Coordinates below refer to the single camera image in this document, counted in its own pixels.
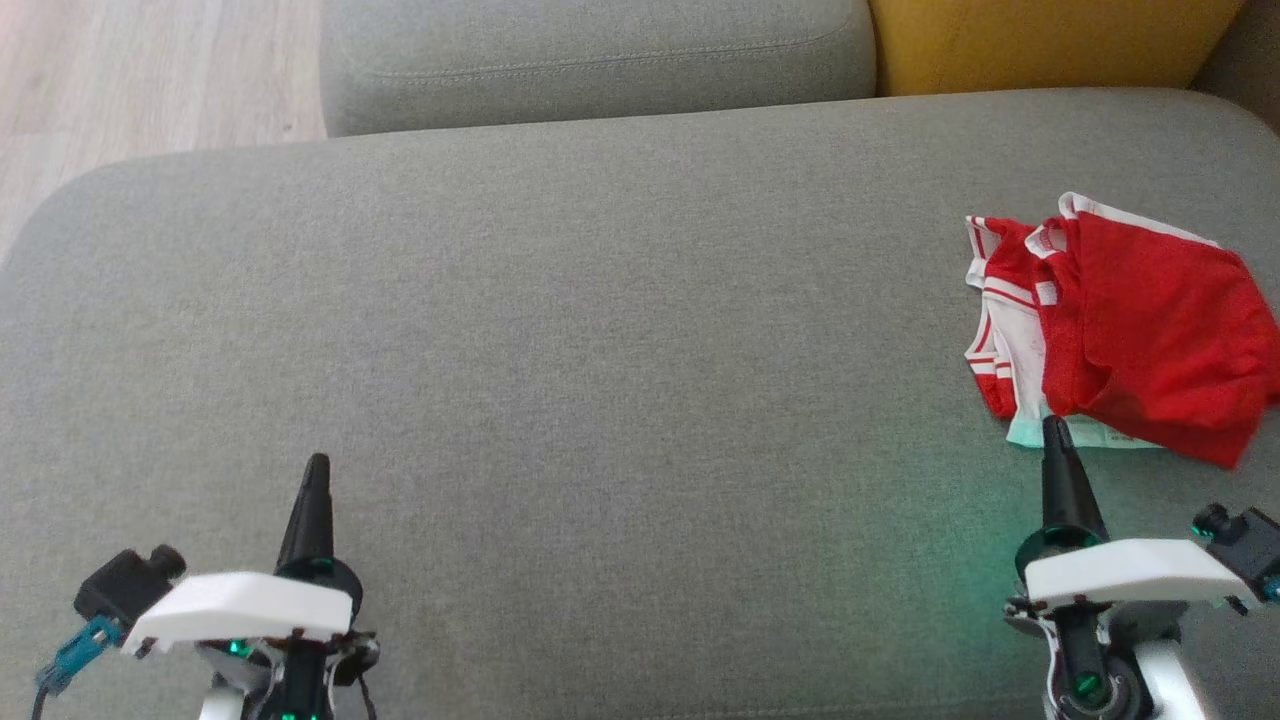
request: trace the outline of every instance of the green led light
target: green led light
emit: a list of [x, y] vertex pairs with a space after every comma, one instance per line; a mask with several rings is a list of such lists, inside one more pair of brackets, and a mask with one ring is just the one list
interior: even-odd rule
[[234, 655], [236, 657], [248, 657], [253, 655], [253, 647], [248, 644], [248, 641], [232, 641], [227, 652]]
[[1083, 701], [1098, 700], [1098, 691], [1102, 689], [1102, 676], [1097, 673], [1080, 673], [1075, 676], [1075, 687], [1071, 693]]

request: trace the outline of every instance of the sofa armrest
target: sofa armrest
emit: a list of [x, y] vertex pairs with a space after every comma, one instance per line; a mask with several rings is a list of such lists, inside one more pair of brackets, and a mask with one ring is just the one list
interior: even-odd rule
[[1187, 87], [1242, 0], [870, 0], [881, 95]]
[[1245, 3], [1194, 87], [1253, 110], [1280, 132], [1280, 3]]

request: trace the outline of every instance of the cable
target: cable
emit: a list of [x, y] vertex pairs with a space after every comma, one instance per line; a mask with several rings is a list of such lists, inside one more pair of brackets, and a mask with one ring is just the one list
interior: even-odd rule
[[365, 674], [361, 673], [360, 680], [360, 694], [365, 697], [365, 712], [369, 714], [369, 720], [378, 720], [378, 711], [374, 710], [374, 700], [369, 697], [369, 683], [365, 682]]
[[41, 687], [36, 691], [36, 702], [31, 703], [31, 720], [40, 720], [45, 714], [45, 698], [49, 697], [49, 688]]
[[1053, 692], [1053, 678], [1057, 675], [1057, 638], [1043, 620], [1039, 620], [1041, 632], [1044, 633], [1044, 642], [1048, 643], [1048, 676], [1044, 679], [1044, 693], [1053, 711], [1059, 711], [1057, 693]]
[[329, 666], [329, 670], [324, 674], [325, 693], [329, 696], [329, 712], [338, 712], [338, 703], [333, 700], [333, 678], [338, 674], [338, 665], [342, 662], [334, 662]]

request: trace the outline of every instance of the white stripe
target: white stripe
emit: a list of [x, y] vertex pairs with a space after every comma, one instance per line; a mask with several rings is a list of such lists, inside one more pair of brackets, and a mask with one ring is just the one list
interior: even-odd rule
[[1066, 233], [1057, 228], [1039, 225], [1027, 236], [1027, 250], [1041, 260], [1066, 250]]
[[1187, 232], [1181, 228], [1175, 228], [1174, 225], [1167, 225], [1160, 220], [1152, 220], [1151, 218], [1143, 218], [1142, 215], [1135, 215], [1110, 205], [1103, 205], [1097, 200], [1089, 200], [1088, 197], [1078, 192], [1065, 192], [1062, 197], [1057, 199], [1057, 209], [1062, 213], [1064, 218], [1076, 219], [1078, 213], [1089, 213], [1091, 215], [1097, 215], [1100, 218], [1106, 218], [1108, 220], [1123, 223], [1126, 225], [1134, 225], [1138, 228], [1148, 229], [1151, 232], [1158, 232], [1164, 234], [1171, 234], [1174, 237], [1180, 237], [1183, 240], [1189, 240], [1192, 242], [1199, 242], [1202, 245], [1208, 245], [1211, 247], [1219, 247], [1212, 240], [1204, 240], [1203, 237]]
[[991, 314], [987, 313], [987, 304], [983, 302], [982, 304], [982, 314], [978, 315], [978, 332], [974, 333], [973, 342], [969, 345], [969, 350], [966, 350], [965, 354], [964, 354], [964, 356], [965, 356], [966, 360], [977, 360], [978, 357], [983, 357], [984, 352], [989, 352], [988, 348], [995, 347], [995, 340], [992, 340], [992, 338], [996, 334], [996, 328], [991, 328], [991, 332], [986, 333], [987, 334], [987, 345], [984, 345], [982, 347], [978, 346], [978, 342], [982, 341], [983, 331], [987, 329], [987, 324], [988, 323], [991, 323]]
[[1048, 281], [1036, 283], [1036, 295], [1041, 305], [1057, 305], [1057, 286]]
[[982, 290], [983, 281], [986, 279], [986, 277], [987, 277], [987, 261], [983, 260], [982, 258], [974, 258], [973, 261], [969, 263], [969, 272], [964, 274], [964, 282], [970, 287]]
[[987, 229], [987, 223], [983, 218], [965, 215], [964, 220], [969, 229], [969, 245], [973, 245], [973, 256], [982, 258], [986, 255], [991, 258], [991, 254], [1000, 247], [1000, 236]]
[[998, 302], [1001, 307], [1009, 307], [1010, 310], [1014, 310], [1016, 313], [1023, 313], [1023, 314], [1027, 314], [1027, 315], [1037, 315], [1039, 313], [1039, 310], [1037, 310], [1034, 302], [1030, 304], [1030, 305], [1023, 305], [1021, 302], [1019, 302], [1016, 300], [1010, 300], [1010, 299], [1005, 297], [1004, 295], [996, 295], [995, 292], [983, 292], [982, 293], [982, 300], [984, 302]]
[[1036, 299], [1034, 296], [1032, 296], [1030, 292], [1018, 287], [1011, 282], [1002, 281], [1000, 278], [987, 278], [987, 283], [984, 287], [986, 290], [998, 290], [1000, 292], [1011, 295], [1018, 300], [1021, 300], [1023, 302], [1027, 302], [1029, 305], [1036, 305]]

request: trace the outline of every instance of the gray fabric upholstery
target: gray fabric upholstery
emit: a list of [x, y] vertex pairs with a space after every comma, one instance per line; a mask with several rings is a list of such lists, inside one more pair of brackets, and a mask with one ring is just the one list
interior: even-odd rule
[[330, 136], [867, 97], [864, 0], [326, 0]]
[[[963, 360], [961, 217], [1073, 188], [1280, 297], [1280, 141], [1178, 91], [1023, 91], [200, 152], [92, 173], [0, 275], [0, 703], [86, 573], [170, 542], [269, 569], [333, 456], [384, 717], [1034, 717], [1000, 607], [1038, 521]], [[1280, 511], [1239, 471], [1085, 462], [1117, 536]], [[1197, 609], [1224, 717], [1280, 715], [1276, 616]], [[195, 716], [189, 657], [56, 717]], [[343, 707], [360, 716], [358, 702]]]
[[1280, 3], [1248, 0], [1192, 87], [1253, 110], [1280, 132]]

